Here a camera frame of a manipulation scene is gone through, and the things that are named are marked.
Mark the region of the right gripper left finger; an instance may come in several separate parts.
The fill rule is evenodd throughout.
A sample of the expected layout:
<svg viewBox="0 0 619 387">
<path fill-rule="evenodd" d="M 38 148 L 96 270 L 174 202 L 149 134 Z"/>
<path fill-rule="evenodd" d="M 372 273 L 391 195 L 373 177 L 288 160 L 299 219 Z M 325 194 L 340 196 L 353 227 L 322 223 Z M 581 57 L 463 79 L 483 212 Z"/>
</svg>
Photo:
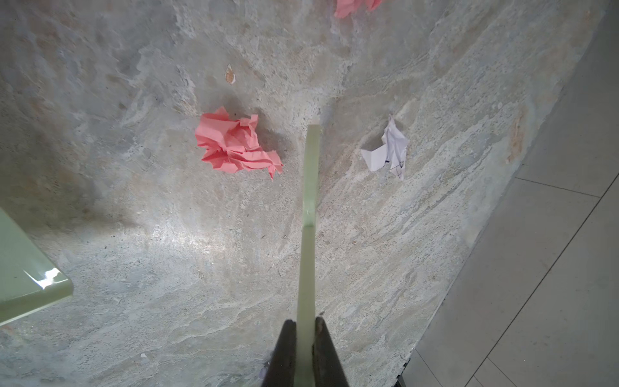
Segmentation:
<svg viewBox="0 0 619 387">
<path fill-rule="evenodd" d="M 297 324 L 285 320 L 262 387 L 293 387 L 297 348 Z"/>
</svg>

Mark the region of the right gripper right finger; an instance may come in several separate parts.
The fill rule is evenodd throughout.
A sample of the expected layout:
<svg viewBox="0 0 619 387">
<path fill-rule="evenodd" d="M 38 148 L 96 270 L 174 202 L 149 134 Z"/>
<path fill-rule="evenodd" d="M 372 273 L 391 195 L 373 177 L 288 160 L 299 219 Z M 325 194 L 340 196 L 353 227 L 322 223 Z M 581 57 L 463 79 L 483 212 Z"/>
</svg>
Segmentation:
<svg viewBox="0 0 619 387">
<path fill-rule="evenodd" d="M 349 386 L 327 324 L 322 316 L 315 319 L 313 371 L 316 387 Z"/>
</svg>

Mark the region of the green hand brush white bristles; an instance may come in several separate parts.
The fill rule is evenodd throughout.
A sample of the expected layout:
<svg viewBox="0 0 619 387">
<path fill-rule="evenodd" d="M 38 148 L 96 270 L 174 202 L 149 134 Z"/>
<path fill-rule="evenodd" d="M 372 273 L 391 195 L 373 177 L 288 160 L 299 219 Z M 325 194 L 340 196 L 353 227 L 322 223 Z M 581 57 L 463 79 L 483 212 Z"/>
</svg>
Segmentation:
<svg viewBox="0 0 619 387">
<path fill-rule="evenodd" d="M 319 154 L 322 127 L 310 125 L 306 136 L 303 195 L 301 258 L 298 282 L 297 343 L 295 386 L 313 386 L 313 346 L 315 336 L 315 237 L 316 208 L 319 192 Z"/>
</svg>

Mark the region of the green dustpan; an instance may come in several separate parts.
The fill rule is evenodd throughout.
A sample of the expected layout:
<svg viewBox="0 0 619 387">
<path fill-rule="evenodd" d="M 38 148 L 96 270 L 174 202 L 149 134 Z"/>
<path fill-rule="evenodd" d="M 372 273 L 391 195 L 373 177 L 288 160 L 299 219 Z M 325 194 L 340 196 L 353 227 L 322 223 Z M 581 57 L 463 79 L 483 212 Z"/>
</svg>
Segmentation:
<svg viewBox="0 0 619 387">
<path fill-rule="evenodd" d="M 73 282 L 1 211 L 1 324 L 69 298 Z"/>
</svg>

